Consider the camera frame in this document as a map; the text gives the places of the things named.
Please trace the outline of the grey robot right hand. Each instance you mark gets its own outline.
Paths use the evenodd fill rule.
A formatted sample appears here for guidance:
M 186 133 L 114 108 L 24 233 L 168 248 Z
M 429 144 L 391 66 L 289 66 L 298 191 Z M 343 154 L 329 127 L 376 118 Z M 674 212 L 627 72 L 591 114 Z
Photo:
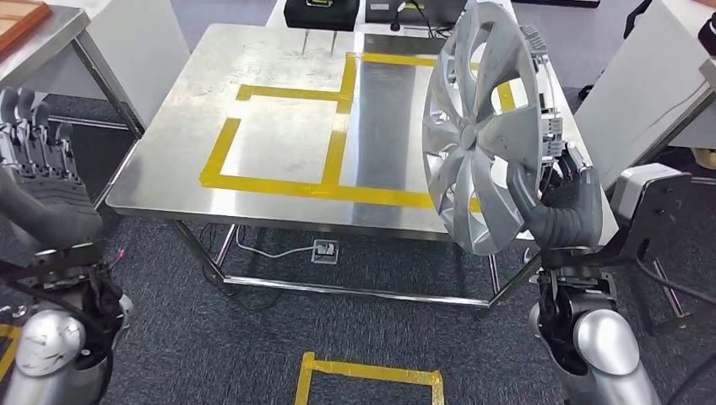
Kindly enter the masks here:
M 509 162 L 507 189 L 526 229 L 542 249 L 595 247 L 603 226 L 597 170 L 568 143 L 535 185 L 519 162 Z

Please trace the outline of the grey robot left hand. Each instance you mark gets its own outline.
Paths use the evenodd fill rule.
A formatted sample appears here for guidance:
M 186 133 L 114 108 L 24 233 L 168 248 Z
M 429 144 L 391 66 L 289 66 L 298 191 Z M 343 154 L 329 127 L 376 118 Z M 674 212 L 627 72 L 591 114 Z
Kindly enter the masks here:
M 79 176 L 67 122 L 52 128 L 34 91 L 1 91 L 1 215 L 34 251 L 90 243 L 103 226 Z

